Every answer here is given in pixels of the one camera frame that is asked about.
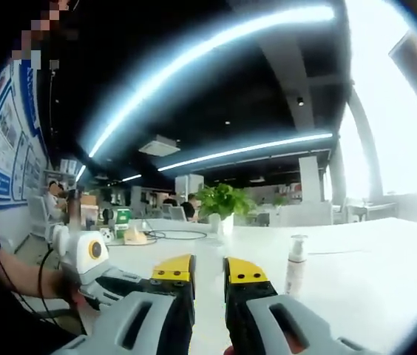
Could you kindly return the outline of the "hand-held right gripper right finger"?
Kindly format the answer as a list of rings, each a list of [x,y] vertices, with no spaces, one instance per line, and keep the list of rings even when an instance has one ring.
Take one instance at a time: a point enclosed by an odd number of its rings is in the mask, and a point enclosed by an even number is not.
[[[223,261],[226,327],[235,354],[369,354],[288,294],[278,294],[257,265]]]

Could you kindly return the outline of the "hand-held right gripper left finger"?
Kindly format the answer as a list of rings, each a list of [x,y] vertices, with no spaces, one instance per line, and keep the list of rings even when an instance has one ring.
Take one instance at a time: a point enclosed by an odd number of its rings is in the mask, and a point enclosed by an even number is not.
[[[194,325],[195,256],[184,254],[155,266],[152,292],[116,294],[99,310],[89,335],[80,335],[57,354],[187,354]]]

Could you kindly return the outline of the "person's left hand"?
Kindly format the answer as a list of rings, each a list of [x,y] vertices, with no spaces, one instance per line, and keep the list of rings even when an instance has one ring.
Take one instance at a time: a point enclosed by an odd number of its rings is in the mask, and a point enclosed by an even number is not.
[[[65,281],[61,285],[61,296],[71,308],[79,308],[87,305],[85,296],[80,292],[80,285],[74,282]]]

